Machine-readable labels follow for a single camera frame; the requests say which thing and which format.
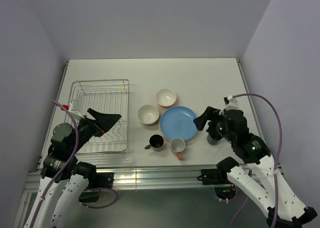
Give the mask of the beige bowl white inside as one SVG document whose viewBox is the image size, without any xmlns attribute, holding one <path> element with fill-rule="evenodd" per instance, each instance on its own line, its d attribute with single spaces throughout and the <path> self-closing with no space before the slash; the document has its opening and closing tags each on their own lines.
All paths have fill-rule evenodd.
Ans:
<svg viewBox="0 0 320 228">
<path fill-rule="evenodd" d="M 137 117 L 143 125 L 151 126 L 157 123 L 160 112 L 157 107 L 147 104 L 139 108 Z"/>
</svg>

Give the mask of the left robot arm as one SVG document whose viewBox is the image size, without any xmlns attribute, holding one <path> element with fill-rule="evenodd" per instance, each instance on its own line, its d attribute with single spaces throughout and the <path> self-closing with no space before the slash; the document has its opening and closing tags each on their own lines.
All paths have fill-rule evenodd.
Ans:
<svg viewBox="0 0 320 228">
<path fill-rule="evenodd" d="M 67 211 L 87 187 L 97 183 L 96 166 L 79 162 L 75 154 L 92 137 L 101 137 L 111 130 L 121 115 L 99 113 L 91 108 L 87 112 L 92 118 L 67 112 L 71 122 L 54 128 L 37 196 L 25 227 L 63 227 Z"/>
</svg>

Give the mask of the orange bowl white inside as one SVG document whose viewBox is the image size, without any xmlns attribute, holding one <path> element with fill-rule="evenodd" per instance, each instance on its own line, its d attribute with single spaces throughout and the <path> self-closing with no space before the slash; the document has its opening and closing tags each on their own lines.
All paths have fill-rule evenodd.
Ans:
<svg viewBox="0 0 320 228">
<path fill-rule="evenodd" d="M 161 107 L 169 108 L 177 101 L 177 95 L 171 89 L 161 89 L 155 94 L 155 101 Z"/>
</svg>

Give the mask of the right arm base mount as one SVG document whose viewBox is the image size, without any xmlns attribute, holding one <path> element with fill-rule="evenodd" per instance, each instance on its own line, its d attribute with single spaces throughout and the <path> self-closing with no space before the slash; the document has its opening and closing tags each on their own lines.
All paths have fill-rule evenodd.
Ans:
<svg viewBox="0 0 320 228">
<path fill-rule="evenodd" d="M 226 174 L 218 168 L 202 169 L 197 180 L 202 185 L 211 185 L 219 202 L 229 202 L 236 197 L 236 186 L 228 181 Z"/>
</svg>

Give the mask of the brown mug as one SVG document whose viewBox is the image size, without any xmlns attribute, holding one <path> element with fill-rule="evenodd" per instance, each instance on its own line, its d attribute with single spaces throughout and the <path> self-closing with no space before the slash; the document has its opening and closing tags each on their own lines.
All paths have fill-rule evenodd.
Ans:
<svg viewBox="0 0 320 228">
<path fill-rule="evenodd" d="M 161 135 L 155 134 L 150 137 L 148 145 L 144 147 L 145 150 L 152 149 L 155 152 L 162 150 L 164 145 L 164 138 Z"/>
</svg>

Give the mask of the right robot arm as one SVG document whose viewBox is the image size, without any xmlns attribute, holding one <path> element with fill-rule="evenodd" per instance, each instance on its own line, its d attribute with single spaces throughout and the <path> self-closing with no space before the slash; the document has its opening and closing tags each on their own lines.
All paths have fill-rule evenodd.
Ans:
<svg viewBox="0 0 320 228">
<path fill-rule="evenodd" d="M 217 179 L 239 187 L 263 212 L 269 227 L 302 227 L 317 217 L 315 209 L 306 206 L 274 168 L 269 148 L 249 131 L 243 111 L 207 107 L 193 122 L 199 131 L 207 124 L 207 133 L 214 140 L 228 141 L 236 156 L 257 176 L 259 181 L 253 180 L 232 157 L 216 165 Z"/>
</svg>

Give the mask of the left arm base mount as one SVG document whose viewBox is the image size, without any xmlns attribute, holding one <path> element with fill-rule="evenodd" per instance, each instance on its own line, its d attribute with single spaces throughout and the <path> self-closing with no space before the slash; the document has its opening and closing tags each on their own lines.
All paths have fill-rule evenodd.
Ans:
<svg viewBox="0 0 320 228">
<path fill-rule="evenodd" d="M 112 188 L 114 181 L 113 172 L 99 172 L 96 174 L 92 182 L 89 183 L 88 187 L 79 196 L 79 202 L 82 203 L 93 203 L 97 202 L 102 194 L 101 190 L 89 191 L 90 188 Z"/>
</svg>

